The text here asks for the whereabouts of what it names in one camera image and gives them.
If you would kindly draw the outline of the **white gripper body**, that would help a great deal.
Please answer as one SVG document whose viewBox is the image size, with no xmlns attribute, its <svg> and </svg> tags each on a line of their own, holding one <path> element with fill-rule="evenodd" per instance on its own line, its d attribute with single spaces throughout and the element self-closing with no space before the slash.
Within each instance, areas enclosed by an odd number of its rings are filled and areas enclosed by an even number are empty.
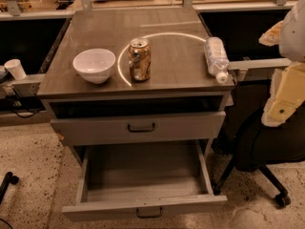
<svg viewBox="0 0 305 229">
<path fill-rule="evenodd" d="M 291 61 L 305 62 L 305 0 L 286 14 L 280 30 L 279 52 Z"/>
</svg>

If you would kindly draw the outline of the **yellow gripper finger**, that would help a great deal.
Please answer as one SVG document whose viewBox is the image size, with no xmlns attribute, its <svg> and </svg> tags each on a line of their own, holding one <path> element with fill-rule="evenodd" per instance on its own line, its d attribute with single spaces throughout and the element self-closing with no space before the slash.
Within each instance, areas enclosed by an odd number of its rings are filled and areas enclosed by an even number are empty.
<svg viewBox="0 0 305 229">
<path fill-rule="evenodd" d="M 258 42 L 265 46 L 274 46 L 278 45 L 280 41 L 280 32 L 282 28 L 282 21 L 279 21 L 275 25 L 273 25 L 271 28 L 269 28 L 266 32 L 264 32 L 260 38 L 258 39 Z"/>
<path fill-rule="evenodd" d="M 261 122 L 268 127 L 277 127 L 285 123 L 304 101 L 305 63 L 293 62 L 284 70 L 275 69 Z"/>
</svg>

